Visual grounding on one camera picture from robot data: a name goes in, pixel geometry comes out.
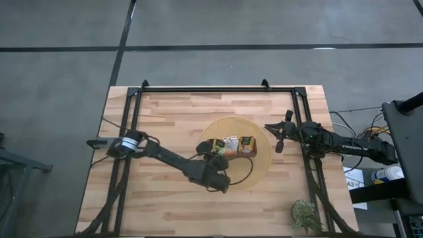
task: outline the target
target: wire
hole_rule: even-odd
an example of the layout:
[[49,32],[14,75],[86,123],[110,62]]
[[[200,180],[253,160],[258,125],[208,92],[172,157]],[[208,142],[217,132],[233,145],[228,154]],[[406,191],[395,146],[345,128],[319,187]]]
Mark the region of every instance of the wire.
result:
[[363,161],[363,155],[360,158],[360,160],[358,161],[358,163],[356,164],[356,166],[352,167],[351,169],[348,169],[347,171],[344,171],[344,173],[348,173],[348,172],[353,171],[354,169],[357,169],[358,165],[360,165],[360,163],[362,163],[362,161]]
[[1,214],[0,221],[3,220],[3,218],[6,216],[7,212],[9,211],[9,208],[11,207],[12,201],[13,201],[12,176],[11,176],[11,172],[9,171],[9,169],[7,169],[7,178],[9,180],[9,190],[10,190],[10,193],[11,193],[11,199],[9,200],[9,203],[7,204],[5,211],[3,212],[3,214]]
[[157,138],[155,138],[154,136],[150,136],[150,135],[147,135],[147,134],[145,134],[149,139],[150,138],[153,138],[159,145],[160,145],[160,140],[159,139],[157,139]]
[[341,111],[336,111],[336,112],[356,112],[356,111],[360,111],[360,110],[370,110],[370,109],[377,109],[377,108],[382,108],[381,106],[373,106],[373,107],[369,107],[369,108],[359,108],[359,109],[352,109],[352,110],[341,110]]
[[331,111],[329,113],[333,113],[339,116],[339,118],[341,118],[341,120],[345,123],[345,125],[352,131],[352,133],[354,133],[354,136],[357,136],[356,132],[354,131],[354,129],[352,129],[352,127],[345,121],[345,119],[338,113],[338,112],[334,112]]
[[191,159],[193,159],[193,158],[195,158],[195,157],[197,157],[197,156],[199,156],[200,154],[195,154],[195,155],[193,155],[193,156],[191,156],[191,157],[189,157],[188,158],[188,160],[191,160]]
[[106,157],[104,157],[104,158],[102,158],[102,159],[99,159],[98,161],[95,161],[94,163],[92,163],[91,164],[91,166],[90,166],[90,168],[92,168],[95,164],[97,164],[98,162],[101,162],[101,161],[103,161],[103,160],[105,160],[105,159],[107,159],[107,158],[109,158],[109,156],[107,155]]
[[347,127],[343,124],[336,123],[336,122],[332,122],[332,124],[337,125],[337,126],[342,126],[343,128],[349,130],[354,137],[356,137],[356,133],[353,130],[351,130],[349,127]]
[[375,116],[375,118],[373,118],[373,121],[371,122],[371,126],[370,126],[370,135],[371,135],[371,131],[373,130],[373,124],[375,123],[376,118],[382,114],[383,112],[379,113],[378,115]]
[[362,163],[363,161],[363,157],[364,157],[364,148],[357,142],[354,141],[350,141],[350,143],[354,143],[356,145],[358,145],[358,147],[360,147],[362,149],[362,157],[360,158],[360,160],[358,161],[358,163],[356,164],[356,166],[352,167],[351,169],[348,169],[347,171],[344,171],[344,173],[348,173],[350,171],[353,171],[354,169],[356,169],[358,167],[358,165],[360,165],[360,163]]
[[341,156],[341,162],[344,162],[344,156],[343,155],[341,155],[339,153],[335,153],[335,152],[329,152],[329,153]]
[[370,126],[371,126],[371,123],[369,124],[369,125],[367,125],[367,127],[357,136],[357,138],[359,138],[366,130],[369,130],[370,129]]
[[251,163],[250,172],[243,179],[241,179],[240,181],[229,183],[229,185],[236,185],[236,184],[240,184],[240,183],[244,182],[247,178],[250,177],[250,175],[252,173],[252,169],[254,168],[254,163],[252,162],[252,159],[251,158],[248,158],[248,157],[239,157],[239,158],[245,158],[245,159],[248,159],[250,161],[250,163]]
[[376,133],[377,133],[377,134],[379,134],[379,135],[380,135],[380,134],[382,134],[382,133],[386,133],[386,134],[391,135],[391,132],[389,131],[389,128],[386,128],[386,129],[384,129],[384,130],[383,130],[383,131],[381,131],[381,132],[380,132],[380,131],[377,131]]
[[109,121],[109,120],[105,119],[104,117],[101,117],[101,119],[102,119],[102,120],[105,120],[106,122],[108,122],[108,123],[110,123],[110,124],[112,124],[113,126],[116,126],[117,128],[122,128],[121,126],[117,125],[117,124],[116,124],[116,123],[114,123],[114,122],[111,122],[111,121]]
[[219,192],[220,190],[210,190],[209,188],[206,188],[206,190],[208,191],[208,192]]

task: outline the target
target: black stand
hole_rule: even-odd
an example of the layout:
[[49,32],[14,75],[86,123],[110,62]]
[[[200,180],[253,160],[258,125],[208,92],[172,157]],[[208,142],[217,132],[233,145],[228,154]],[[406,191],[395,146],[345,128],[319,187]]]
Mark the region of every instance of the black stand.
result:
[[388,183],[375,184],[350,190],[351,201],[353,204],[384,200],[391,198],[408,198],[410,193],[405,179],[397,179]]
[[[0,134],[0,143],[3,139],[4,134]],[[16,189],[13,190],[11,194],[11,201],[6,207],[6,212],[3,220],[0,221],[0,237],[10,237],[11,228],[15,221],[17,214],[18,206],[22,200],[23,193],[28,184],[29,177],[32,170],[40,169],[45,173],[50,173],[52,171],[52,165],[46,165],[44,163],[11,153],[6,149],[0,147],[0,181],[5,177],[6,173],[10,173],[10,169],[16,169],[23,171],[22,178],[18,183]]]

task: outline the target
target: white paper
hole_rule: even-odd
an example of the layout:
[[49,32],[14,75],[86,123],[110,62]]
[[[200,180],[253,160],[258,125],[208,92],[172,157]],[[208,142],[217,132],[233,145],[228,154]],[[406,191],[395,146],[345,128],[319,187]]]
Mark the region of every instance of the white paper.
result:
[[[344,171],[350,170],[351,168],[344,167]],[[345,173],[348,190],[364,187],[363,171],[354,169],[350,172]],[[352,204],[354,208],[367,210],[367,203]]]

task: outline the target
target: black cable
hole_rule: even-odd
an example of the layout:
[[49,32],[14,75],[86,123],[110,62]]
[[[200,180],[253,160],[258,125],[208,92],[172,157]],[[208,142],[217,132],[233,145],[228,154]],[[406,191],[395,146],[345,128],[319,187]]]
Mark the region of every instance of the black cable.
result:
[[95,164],[97,164],[98,162],[101,162],[101,161],[103,161],[103,160],[105,160],[105,159],[107,159],[107,158],[109,158],[109,156],[107,155],[106,157],[104,157],[104,158],[102,158],[102,159],[99,159],[98,161],[95,161],[94,163],[92,163],[91,164],[91,166],[90,166],[90,168],[92,168]]
[[339,118],[341,118],[341,120],[345,123],[345,125],[348,127],[348,128],[350,128],[351,130],[352,130],[352,132],[354,133],[354,137],[356,137],[357,136],[357,134],[356,134],[356,131],[354,131],[354,129],[352,129],[352,127],[345,121],[345,119],[338,113],[338,112],[335,112],[335,111],[331,111],[331,112],[329,112],[329,113],[333,113],[333,114],[336,114],[336,115],[338,115],[339,116]]
[[343,155],[341,155],[339,153],[335,153],[335,152],[329,152],[329,153],[331,153],[333,155],[339,155],[339,156],[341,156],[341,162],[344,162],[344,156]]
[[9,208],[11,207],[12,201],[13,201],[12,176],[11,176],[11,172],[9,171],[9,169],[7,169],[6,173],[7,173],[7,179],[9,180],[9,190],[10,190],[10,193],[11,193],[11,199],[9,200],[9,203],[7,204],[5,211],[3,212],[3,214],[1,214],[0,221],[2,221],[3,218],[6,216],[7,212],[9,211]]
[[245,159],[248,159],[250,161],[250,163],[251,163],[250,172],[246,175],[246,177],[244,177],[240,181],[229,183],[229,185],[236,185],[236,184],[240,184],[240,183],[244,182],[247,178],[250,177],[250,175],[252,173],[252,169],[254,168],[254,163],[252,162],[252,159],[251,158],[248,158],[248,157],[240,157],[240,158],[245,158]]
[[358,165],[360,165],[360,163],[362,163],[362,161],[363,161],[363,155],[362,155],[362,157],[360,158],[360,160],[358,161],[358,163],[357,163],[357,165],[356,165],[356,166],[352,167],[351,169],[348,169],[347,171],[344,171],[344,173],[348,173],[348,172],[350,172],[350,171],[353,171],[354,169],[357,169]]
[[121,126],[117,125],[117,124],[116,124],[116,123],[114,123],[114,122],[111,122],[111,121],[109,121],[109,120],[105,119],[104,117],[101,117],[101,119],[102,119],[102,120],[105,120],[106,122],[108,122],[108,123],[110,123],[110,124],[112,124],[113,126],[116,126],[117,128],[122,128]]
[[360,133],[359,135],[358,135],[358,137],[361,135],[361,134],[363,134],[365,131],[367,131],[369,128],[370,128],[370,126],[371,126],[371,124],[369,124],[368,126],[367,126],[367,128],[366,129],[364,129],[363,130],[363,132],[362,133]]
[[191,157],[189,157],[188,158],[188,160],[191,160],[191,159],[193,159],[193,158],[195,158],[195,157],[197,157],[197,156],[199,156],[200,154],[195,154],[195,155],[193,155],[193,156],[191,156]]
[[206,190],[208,191],[208,192],[219,192],[220,190],[210,190],[209,188],[206,188]]
[[378,116],[382,115],[382,114],[383,114],[383,112],[379,113],[378,115],[375,116],[375,118],[373,118],[373,121],[371,122],[371,126],[370,126],[370,136],[371,136],[371,133],[373,131],[373,124],[375,123],[376,118]]
[[150,138],[153,138],[159,145],[160,145],[160,140],[159,139],[157,139],[157,138],[155,138],[154,136],[150,136],[150,135],[147,135],[147,134],[145,134],[149,139]]
[[358,163],[354,167],[352,167],[351,169],[348,169],[344,173],[347,173],[347,172],[353,171],[354,169],[357,169],[358,165],[360,165],[360,163],[362,163],[363,157],[364,157],[364,148],[359,143],[357,143],[357,142],[350,141],[350,143],[354,143],[354,144],[358,145],[358,147],[360,147],[362,149],[362,157],[360,158],[360,160],[358,161]]
[[355,111],[360,111],[360,110],[370,110],[370,109],[377,109],[377,108],[382,108],[381,106],[373,106],[373,107],[369,107],[369,108],[359,108],[359,109],[352,109],[352,110],[341,110],[341,111],[336,111],[336,112],[355,112]]

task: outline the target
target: white bottle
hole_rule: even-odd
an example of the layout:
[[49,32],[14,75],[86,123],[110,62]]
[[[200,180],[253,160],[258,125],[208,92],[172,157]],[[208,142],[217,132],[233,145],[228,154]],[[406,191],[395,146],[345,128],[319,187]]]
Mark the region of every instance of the white bottle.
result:
[[379,169],[371,174],[371,180],[374,184],[381,184],[384,182],[389,182],[395,179],[404,178],[404,173],[401,167],[392,166],[384,169]]

